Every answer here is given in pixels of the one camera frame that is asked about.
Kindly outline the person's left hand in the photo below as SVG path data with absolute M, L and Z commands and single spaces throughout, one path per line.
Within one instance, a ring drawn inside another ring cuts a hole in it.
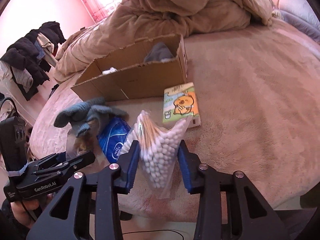
M 10 205 L 15 219 L 30 229 L 35 221 L 29 216 L 29 213 L 40 206 L 40 201 L 38 199 L 22 200 L 22 202 L 12 202 Z

